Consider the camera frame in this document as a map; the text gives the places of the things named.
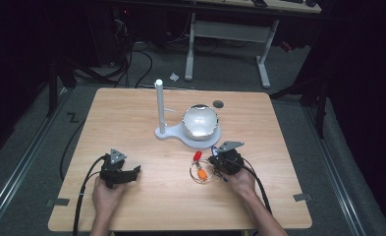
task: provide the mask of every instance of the hand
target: hand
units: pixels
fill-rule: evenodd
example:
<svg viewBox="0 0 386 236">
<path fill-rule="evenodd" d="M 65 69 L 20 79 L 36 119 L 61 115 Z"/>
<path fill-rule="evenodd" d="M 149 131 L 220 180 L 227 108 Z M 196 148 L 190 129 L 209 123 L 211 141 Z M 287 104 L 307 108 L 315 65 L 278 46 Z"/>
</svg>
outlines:
<svg viewBox="0 0 386 236">
<path fill-rule="evenodd" d="M 122 199 L 122 195 L 127 188 L 127 184 L 119 184 L 115 189 L 109 189 L 106 182 L 101 178 L 95 178 L 92 201 L 94 203 L 96 215 L 110 218 Z"/>
<path fill-rule="evenodd" d="M 234 175 L 223 175 L 232 186 L 232 189 L 242 198 L 256 194 L 254 190 L 255 179 L 247 170 L 242 168 Z"/>
</svg>

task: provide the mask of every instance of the person's right hand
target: person's right hand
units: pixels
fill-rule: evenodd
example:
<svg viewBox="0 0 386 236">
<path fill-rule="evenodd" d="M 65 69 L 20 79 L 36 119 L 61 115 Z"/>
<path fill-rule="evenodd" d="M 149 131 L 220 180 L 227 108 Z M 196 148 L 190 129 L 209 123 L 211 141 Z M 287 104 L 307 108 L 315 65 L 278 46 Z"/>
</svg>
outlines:
<svg viewBox="0 0 386 236">
<path fill-rule="evenodd" d="M 229 181 L 230 185 L 232 186 L 232 189 L 242 198 L 251 194 L 255 194 L 255 179 L 253 175 L 251 175 L 244 168 L 242 168 L 238 173 L 234 175 L 224 174 L 223 177 L 225 177 Z"/>
</svg>

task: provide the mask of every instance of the red object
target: red object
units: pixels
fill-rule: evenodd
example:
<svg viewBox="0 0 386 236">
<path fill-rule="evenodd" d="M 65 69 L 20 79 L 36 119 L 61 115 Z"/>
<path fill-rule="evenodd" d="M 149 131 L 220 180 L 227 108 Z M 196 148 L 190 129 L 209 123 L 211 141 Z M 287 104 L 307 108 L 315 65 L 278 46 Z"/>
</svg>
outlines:
<svg viewBox="0 0 386 236">
<path fill-rule="evenodd" d="M 201 155 L 202 155 L 202 152 L 201 151 L 197 151 L 195 153 L 195 155 L 193 156 L 193 161 L 199 161 L 199 159 L 201 158 Z"/>
</svg>

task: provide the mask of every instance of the metal desk leg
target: metal desk leg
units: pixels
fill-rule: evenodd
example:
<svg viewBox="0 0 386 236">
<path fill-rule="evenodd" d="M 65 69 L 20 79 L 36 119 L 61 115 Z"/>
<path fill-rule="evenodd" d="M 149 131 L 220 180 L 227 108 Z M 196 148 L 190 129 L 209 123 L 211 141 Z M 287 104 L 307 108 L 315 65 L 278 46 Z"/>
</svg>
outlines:
<svg viewBox="0 0 386 236">
<path fill-rule="evenodd" d="M 189 54 L 187 55 L 187 66 L 186 66 L 186 81 L 193 79 L 193 40 L 195 36 L 195 13 L 192 13 L 192 23 L 190 28 L 190 47 Z"/>
<path fill-rule="evenodd" d="M 273 37 L 275 36 L 276 29 L 278 28 L 278 24 L 279 24 L 278 20 L 273 22 L 272 27 L 269 31 L 269 34 L 266 38 L 263 54 L 261 56 L 256 57 L 257 68 L 259 69 L 260 79 L 262 80 L 262 86 L 265 89 L 270 88 L 269 78 L 265 68 L 265 60 L 266 60 L 266 56 L 268 55 L 269 48 L 272 44 Z"/>
</svg>

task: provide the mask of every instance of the white vertical pole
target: white vertical pole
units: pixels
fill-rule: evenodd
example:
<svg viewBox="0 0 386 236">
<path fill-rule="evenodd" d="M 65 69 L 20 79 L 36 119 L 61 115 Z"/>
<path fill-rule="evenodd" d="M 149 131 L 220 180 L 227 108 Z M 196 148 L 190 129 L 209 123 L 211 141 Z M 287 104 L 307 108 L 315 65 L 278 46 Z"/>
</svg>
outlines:
<svg viewBox="0 0 386 236">
<path fill-rule="evenodd" d="M 165 116 L 164 116 L 164 89 L 161 80 L 155 82 L 156 94 L 158 97 L 158 114 L 159 114 L 159 132 L 165 134 Z"/>
</svg>

